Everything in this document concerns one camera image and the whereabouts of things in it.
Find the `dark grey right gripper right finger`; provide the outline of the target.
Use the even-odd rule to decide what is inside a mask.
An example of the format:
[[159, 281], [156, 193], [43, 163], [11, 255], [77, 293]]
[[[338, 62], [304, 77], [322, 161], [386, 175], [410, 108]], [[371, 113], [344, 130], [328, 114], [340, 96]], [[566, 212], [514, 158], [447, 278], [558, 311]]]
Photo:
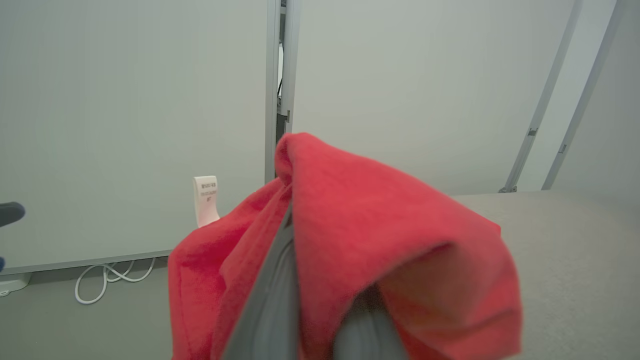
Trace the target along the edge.
[[409, 360], [375, 285], [358, 294], [334, 337], [333, 360]]

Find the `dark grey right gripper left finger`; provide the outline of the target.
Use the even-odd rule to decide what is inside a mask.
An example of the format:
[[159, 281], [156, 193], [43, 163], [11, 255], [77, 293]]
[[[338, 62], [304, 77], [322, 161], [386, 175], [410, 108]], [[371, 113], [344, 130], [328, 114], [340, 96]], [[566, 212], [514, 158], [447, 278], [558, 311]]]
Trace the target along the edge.
[[221, 360], [298, 360], [300, 291], [294, 239], [290, 204]]

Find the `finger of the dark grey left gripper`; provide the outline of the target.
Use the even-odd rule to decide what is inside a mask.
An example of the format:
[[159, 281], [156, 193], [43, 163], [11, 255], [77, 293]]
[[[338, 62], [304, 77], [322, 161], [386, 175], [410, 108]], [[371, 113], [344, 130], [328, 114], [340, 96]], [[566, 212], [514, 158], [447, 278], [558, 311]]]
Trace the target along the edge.
[[18, 202], [0, 203], [0, 228], [20, 221], [25, 214], [25, 208]]

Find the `red sweatshirt garment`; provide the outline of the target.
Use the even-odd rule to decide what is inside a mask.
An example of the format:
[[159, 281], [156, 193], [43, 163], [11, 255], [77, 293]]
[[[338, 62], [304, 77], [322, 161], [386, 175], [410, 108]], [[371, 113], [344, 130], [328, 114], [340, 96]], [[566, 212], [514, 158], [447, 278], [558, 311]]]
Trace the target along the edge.
[[282, 137], [275, 169], [277, 178], [170, 254], [172, 360], [221, 359], [288, 208], [304, 360], [329, 360], [343, 318], [370, 286], [410, 360], [521, 351], [519, 278], [498, 224], [309, 133]]

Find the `white printed paper label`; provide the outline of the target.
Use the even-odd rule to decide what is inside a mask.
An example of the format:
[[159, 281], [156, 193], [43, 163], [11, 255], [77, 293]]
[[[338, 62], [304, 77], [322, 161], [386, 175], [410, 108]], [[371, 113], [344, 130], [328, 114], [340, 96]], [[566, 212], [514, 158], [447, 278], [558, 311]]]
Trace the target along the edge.
[[218, 180], [214, 175], [193, 178], [194, 209], [198, 228], [218, 221]]

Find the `vertical aluminium frame post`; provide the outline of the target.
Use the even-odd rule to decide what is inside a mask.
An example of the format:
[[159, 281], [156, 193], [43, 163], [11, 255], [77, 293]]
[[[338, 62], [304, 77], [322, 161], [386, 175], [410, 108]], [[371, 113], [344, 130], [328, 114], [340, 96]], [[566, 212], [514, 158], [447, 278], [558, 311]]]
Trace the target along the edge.
[[266, 0], [265, 183], [275, 178], [281, 0]]
[[280, 113], [285, 117], [285, 132], [293, 131], [298, 42], [304, 0], [286, 0], [285, 32], [282, 39], [283, 68]]

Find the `slanted aluminium frame strut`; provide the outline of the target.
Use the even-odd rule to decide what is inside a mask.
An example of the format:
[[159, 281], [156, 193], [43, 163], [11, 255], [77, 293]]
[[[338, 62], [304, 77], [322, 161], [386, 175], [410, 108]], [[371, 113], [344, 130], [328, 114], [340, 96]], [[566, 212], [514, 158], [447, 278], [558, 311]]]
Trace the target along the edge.
[[553, 166], [554, 145], [558, 136], [567, 129], [566, 122], [557, 114], [558, 101], [553, 100], [557, 82], [562, 80], [562, 67], [572, 42], [584, 0], [573, 0], [550, 71], [526, 128], [521, 146], [499, 193], [540, 191], [544, 189], [547, 174]]
[[526, 164], [541, 169], [528, 176], [533, 191], [549, 191], [578, 136], [578, 129], [610, 54], [626, 5], [624, 0], [578, 0], [581, 8], [572, 26], [557, 72], [550, 102], [541, 122], [542, 133]]

